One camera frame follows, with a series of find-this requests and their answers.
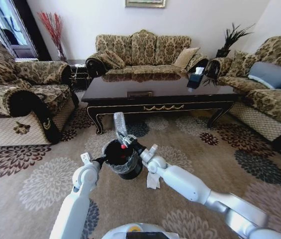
picture frame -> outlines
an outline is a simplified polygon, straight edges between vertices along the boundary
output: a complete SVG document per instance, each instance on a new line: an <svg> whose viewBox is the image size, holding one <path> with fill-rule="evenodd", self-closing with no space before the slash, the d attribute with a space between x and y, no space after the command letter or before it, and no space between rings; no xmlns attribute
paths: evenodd
<svg viewBox="0 0 281 239"><path fill-rule="evenodd" d="M125 0L125 7L155 7L164 8L166 0Z"/></svg>

glossy table top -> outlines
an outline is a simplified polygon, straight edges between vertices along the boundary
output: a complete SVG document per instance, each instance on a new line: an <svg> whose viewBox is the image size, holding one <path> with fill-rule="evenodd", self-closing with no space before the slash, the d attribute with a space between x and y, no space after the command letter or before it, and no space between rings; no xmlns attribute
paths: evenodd
<svg viewBox="0 0 281 239"><path fill-rule="evenodd" d="M129 80L106 82L102 77L98 77L93 79L82 101L127 99L128 92L129 94L149 92L152 97L236 94L230 86L215 86L213 83L205 84L203 81L199 84L182 77L171 81L149 80L137 82Z"/></svg>

patterned sofa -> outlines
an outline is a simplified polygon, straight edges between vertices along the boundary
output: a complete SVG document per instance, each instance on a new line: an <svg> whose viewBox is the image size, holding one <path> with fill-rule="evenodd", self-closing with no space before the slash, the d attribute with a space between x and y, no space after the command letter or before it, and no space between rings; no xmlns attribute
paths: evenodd
<svg viewBox="0 0 281 239"><path fill-rule="evenodd" d="M190 46L188 36L156 36L146 30L131 36L98 35L97 53L87 59L86 67L91 78L102 76L105 81L175 80L208 63L206 56L197 53L185 69L174 66L182 50ZM105 50L115 52L126 67L109 69L99 57Z"/></svg>
<svg viewBox="0 0 281 239"><path fill-rule="evenodd" d="M259 61L281 66L281 36L267 39L254 55ZM271 90L248 78L228 77L231 65L231 58L215 58L207 66L207 76L213 75L218 83L230 85L245 95L243 102L236 103L230 113L281 151L281 89Z"/></svg>
<svg viewBox="0 0 281 239"><path fill-rule="evenodd" d="M15 62L0 43L0 146L57 143L78 105L64 62Z"/></svg>

white wall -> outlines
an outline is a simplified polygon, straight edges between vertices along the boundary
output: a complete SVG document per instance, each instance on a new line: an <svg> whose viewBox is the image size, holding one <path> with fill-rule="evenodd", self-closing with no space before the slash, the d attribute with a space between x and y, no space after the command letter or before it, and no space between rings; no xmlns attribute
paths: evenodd
<svg viewBox="0 0 281 239"><path fill-rule="evenodd" d="M243 51L253 53L271 36L281 35L281 0L271 0L253 29Z"/></svg>
<svg viewBox="0 0 281 239"><path fill-rule="evenodd" d="M129 35L141 29L157 35L188 35L192 46L209 57L224 44L232 22L256 23L270 0L166 0L165 9L125 8L124 0L27 0L53 59L56 48L37 17L57 12L64 20L63 44L68 59L86 59L95 52L98 34ZM241 49L247 37L233 48Z"/></svg>

potted plant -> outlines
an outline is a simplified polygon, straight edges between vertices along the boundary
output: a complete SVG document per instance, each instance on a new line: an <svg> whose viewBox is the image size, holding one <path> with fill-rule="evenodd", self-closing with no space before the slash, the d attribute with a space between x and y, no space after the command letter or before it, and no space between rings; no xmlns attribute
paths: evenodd
<svg viewBox="0 0 281 239"><path fill-rule="evenodd" d="M237 27L232 23L232 29L227 28L225 32L225 44L221 49L218 49L216 53L216 57L226 57L230 52L230 47L239 40L242 36L246 36L248 34L251 34L252 32L247 32L253 25L245 27L243 29L239 30L239 27L241 25L238 25Z"/></svg>

